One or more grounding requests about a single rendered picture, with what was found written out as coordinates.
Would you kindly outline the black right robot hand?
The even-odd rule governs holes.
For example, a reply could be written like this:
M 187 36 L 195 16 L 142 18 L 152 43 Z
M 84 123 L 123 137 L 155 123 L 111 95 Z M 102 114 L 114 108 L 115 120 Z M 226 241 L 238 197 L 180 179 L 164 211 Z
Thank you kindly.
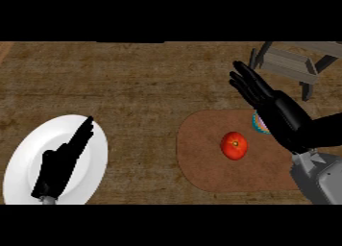
M 230 85 L 243 95 L 282 146 L 294 154 L 322 147 L 342 146 L 342 112 L 313 119 L 291 96 L 271 88 L 260 74 L 235 61 Z

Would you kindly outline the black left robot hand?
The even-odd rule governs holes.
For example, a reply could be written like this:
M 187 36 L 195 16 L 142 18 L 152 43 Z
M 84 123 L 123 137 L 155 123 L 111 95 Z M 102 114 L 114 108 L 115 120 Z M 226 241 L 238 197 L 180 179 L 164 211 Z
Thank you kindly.
M 31 196 L 43 201 L 55 200 L 65 191 L 77 161 L 84 153 L 90 139 L 95 136 L 95 118 L 90 116 L 68 142 L 64 142 L 56 150 L 47 150 L 43 154 L 40 175 Z

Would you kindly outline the cupcake with teal wrapper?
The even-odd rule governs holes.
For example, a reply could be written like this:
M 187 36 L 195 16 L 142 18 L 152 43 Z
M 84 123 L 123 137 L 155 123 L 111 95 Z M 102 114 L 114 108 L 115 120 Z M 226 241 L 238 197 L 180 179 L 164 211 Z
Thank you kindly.
M 260 133 L 263 133 L 266 135 L 268 135 L 271 133 L 268 128 L 267 128 L 267 125 L 261 119 L 261 116 L 258 115 L 258 112 L 255 112 L 252 115 L 252 127 Z

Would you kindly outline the grey tiered basket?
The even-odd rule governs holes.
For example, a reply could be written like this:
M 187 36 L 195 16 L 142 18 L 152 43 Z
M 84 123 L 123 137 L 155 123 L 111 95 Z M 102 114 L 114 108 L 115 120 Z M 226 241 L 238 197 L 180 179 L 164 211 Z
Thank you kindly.
M 313 62 L 310 57 L 273 48 L 273 41 L 266 41 L 261 50 L 252 49 L 248 66 L 289 77 L 302 86 L 302 100 L 313 97 L 314 84 L 320 73 L 342 59 L 342 41 L 291 41 L 289 44 L 323 53 L 323 57 Z

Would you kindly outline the brown oval cutting board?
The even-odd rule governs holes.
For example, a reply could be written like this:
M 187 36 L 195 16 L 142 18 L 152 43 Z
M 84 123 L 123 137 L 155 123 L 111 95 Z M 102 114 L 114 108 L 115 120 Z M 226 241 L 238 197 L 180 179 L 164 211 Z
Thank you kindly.
M 289 170 L 292 157 L 271 135 L 252 127 L 255 110 L 198 111 L 177 133 L 177 161 L 186 179 L 208 192 L 298 190 Z M 240 133 L 248 153 L 230 160 L 221 151 L 223 137 Z

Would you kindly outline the white round plate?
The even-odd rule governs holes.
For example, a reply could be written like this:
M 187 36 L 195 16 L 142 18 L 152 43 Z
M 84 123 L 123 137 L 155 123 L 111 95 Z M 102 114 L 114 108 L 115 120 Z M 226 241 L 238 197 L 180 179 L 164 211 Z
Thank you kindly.
M 40 175 L 43 154 L 47 150 L 56 150 L 61 144 L 70 141 L 86 119 L 87 116 L 77 114 L 59 116 L 43 123 L 22 140 L 5 174 L 6 205 L 42 205 L 40 200 L 31 196 L 31 191 Z M 106 134 L 96 122 L 93 126 L 95 136 L 90 138 L 68 186 L 58 198 L 59 205 L 86 205 L 103 178 L 109 146 Z

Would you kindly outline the red tomato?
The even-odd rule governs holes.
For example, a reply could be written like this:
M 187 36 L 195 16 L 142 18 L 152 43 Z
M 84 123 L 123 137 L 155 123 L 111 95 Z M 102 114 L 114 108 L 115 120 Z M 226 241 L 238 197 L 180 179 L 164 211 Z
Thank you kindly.
M 221 139 L 220 147 L 230 160 L 240 160 L 248 153 L 248 139 L 239 132 L 230 132 Z

